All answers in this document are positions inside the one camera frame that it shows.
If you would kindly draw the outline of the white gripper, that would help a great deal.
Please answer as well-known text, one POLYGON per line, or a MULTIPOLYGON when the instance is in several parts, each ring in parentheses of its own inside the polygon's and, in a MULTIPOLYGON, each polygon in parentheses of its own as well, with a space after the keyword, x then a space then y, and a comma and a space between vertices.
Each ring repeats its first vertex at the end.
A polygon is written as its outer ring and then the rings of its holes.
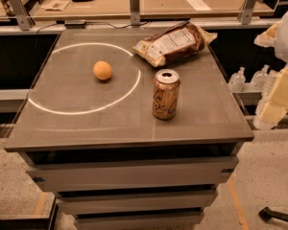
MULTIPOLYGON (((264 48, 275 47, 276 57, 288 63, 288 11, 253 43, 264 48)), ((270 71, 261 96, 253 125, 256 129, 269 130, 288 113, 288 64, 279 72, 270 71)))

